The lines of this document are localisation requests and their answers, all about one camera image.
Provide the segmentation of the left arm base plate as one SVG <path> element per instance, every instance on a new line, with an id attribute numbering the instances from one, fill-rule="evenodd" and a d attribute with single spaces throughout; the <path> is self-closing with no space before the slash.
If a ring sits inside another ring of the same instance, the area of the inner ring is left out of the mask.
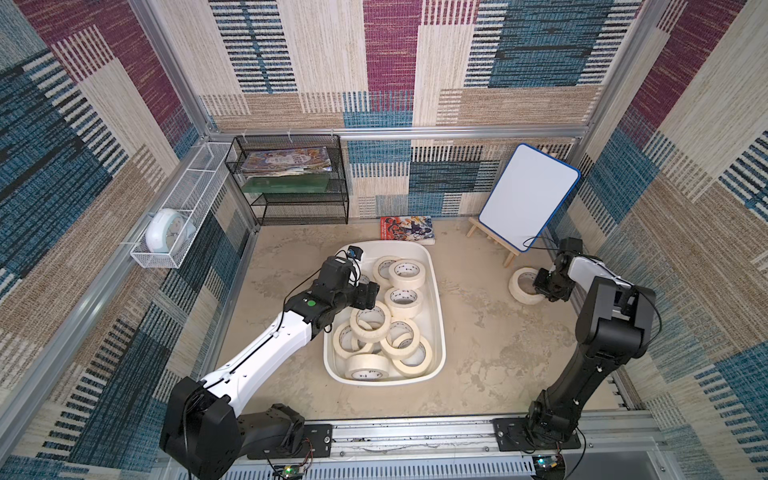
<path id="1" fill-rule="evenodd" d="M 308 424 L 300 431 L 291 433 L 287 440 L 273 437 L 249 446 L 244 452 L 249 460 L 329 458 L 333 435 L 331 423 Z"/>

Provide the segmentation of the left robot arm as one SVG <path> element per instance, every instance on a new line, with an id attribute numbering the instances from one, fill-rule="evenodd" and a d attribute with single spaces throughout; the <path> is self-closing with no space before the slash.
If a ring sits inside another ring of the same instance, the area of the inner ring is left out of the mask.
<path id="1" fill-rule="evenodd" d="M 281 403 L 256 414 L 244 408 L 280 365 L 330 330 L 342 310 L 374 306 L 379 286 L 360 281 L 362 257 L 358 246 L 328 257 L 310 275 L 310 287 L 291 290 L 275 320 L 240 353 L 202 379 L 185 377 L 174 386 L 159 446 L 188 478 L 219 479 L 244 456 L 272 460 L 310 452 L 298 412 Z"/>

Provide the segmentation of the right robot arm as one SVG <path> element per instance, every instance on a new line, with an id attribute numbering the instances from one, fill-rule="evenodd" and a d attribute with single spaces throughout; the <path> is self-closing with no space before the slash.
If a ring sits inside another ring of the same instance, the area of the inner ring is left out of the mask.
<path id="1" fill-rule="evenodd" d="M 661 318 L 654 290 L 633 284 L 583 252 L 583 241 L 560 241 L 553 266 L 540 269 L 535 291 L 567 301 L 586 292 L 575 325 L 576 347 L 557 380 L 531 402 L 525 430 L 535 440 L 564 444 L 576 432 L 586 402 L 612 372 L 645 355 Z"/>

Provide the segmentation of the white plastic storage box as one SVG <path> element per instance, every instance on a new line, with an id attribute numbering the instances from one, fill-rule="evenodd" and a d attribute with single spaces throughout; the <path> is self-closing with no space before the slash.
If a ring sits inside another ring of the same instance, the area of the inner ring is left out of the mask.
<path id="1" fill-rule="evenodd" d="M 336 316 L 333 323 L 333 331 L 324 336 L 323 361 L 327 373 L 340 383 L 358 386 L 402 386 L 426 381 L 435 377 L 445 364 L 446 344 L 438 286 L 432 259 L 428 250 L 417 243 L 407 241 L 367 241 L 359 242 L 357 246 L 363 249 L 363 257 L 360 261 L 361 278 L 368 279 L 371 282 L 375 282 L 373 277 L 374 263 L 382 256 L 397 256 L 400 260 L 411 259 L 420 262 L 426 267 L 427 274 L 425 284 L 417 289 L 423 295 L 423 307 L 421 312 L 415 318 L 410 320 L 414 321 L 419 326 L 421 337 L 426 338 L 430 342 L 433 350 L 433 360 L 427 373 L 420 377 L 404 377 L 394 368 L 392 364 L 393 359 L 388 357 L 390 360 L 390 376 L 388 379 L 378 381 L 355 381 L 347 379 L 345 377 L 346 360 L 343 360 L 336 355 L 332 346 L 332 338 L 335 331 L 343 323 L 350 323 L 351 310 L 353 308 L 347 308 Z M 385 304 L 384 296 L 389 289 L 382 290 L 380 287 L 377 301 L 381 301 Z M 373 343 L 373 352 L 369 354 L 386 356 L 381 351 L 379 342 Z"/>

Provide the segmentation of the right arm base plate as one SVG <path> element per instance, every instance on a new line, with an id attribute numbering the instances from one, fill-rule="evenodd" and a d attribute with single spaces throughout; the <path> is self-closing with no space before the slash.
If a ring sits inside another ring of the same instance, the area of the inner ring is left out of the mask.
<path id="1" fill-rule="evenodd" d="M 577 450 L 582 448 L 580 436 L 574 432 L 563 441 L 543 433 L 532 433 L 527 428 L 525 417 L 501 417 L 491 420 L 494 437 L 501 452 L 523 452 L 532 454 L 544 450 Z"/>

